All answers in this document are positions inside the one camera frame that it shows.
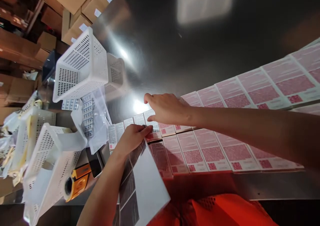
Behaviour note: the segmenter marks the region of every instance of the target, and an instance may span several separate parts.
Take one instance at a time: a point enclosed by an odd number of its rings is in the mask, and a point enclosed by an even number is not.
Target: white plastic basket
[[[30,129],[28,135],[28,124],[30,121]],[[27,166],[33,153],[36,141],[44,123],[56,125],[56,114],[54,112],[38,109],[33,106],[28,112],[23,114],[20,119],[19,130],[17,135],[16,148],[12,160],[10,171],[19,171],[21,169],[21,160],[27,149],[26,162],[22,162]]]
[[[107,83],[117,87],[121,65],[115,63],[117,70],[110,73],[107,52],[88,27],[57,61],[53,101],[81,98]]]
[[[39,218],[63,197],[65,182],[76,167],[81,151],[62,151],[64,147],[57,134],[71,132],[69,128],[50,126],[47,123],[42,127],[23,179],[23,198],[25,200],[23,215],[30,226],[35,226]],[[43,185],[44,195],[31,198],[31,195],[35,195],[32,193],[32,188],[36,180],[41,180],[37,175],[45,161],[54,164],[50,180]]]

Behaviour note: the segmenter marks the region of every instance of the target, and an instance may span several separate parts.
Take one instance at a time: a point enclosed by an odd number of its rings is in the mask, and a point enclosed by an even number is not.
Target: stainless steel table
[[[92,26],[107,52],[125,61],[123,86],[106,95],[113,123],[150,109],[146,92],[181,96],[302,48],[320,36],[319,14],[320,0],[113,0]],[[166,186],[174,200],[227,192],[319,199],[317,179],[309,170],[207,174]]]

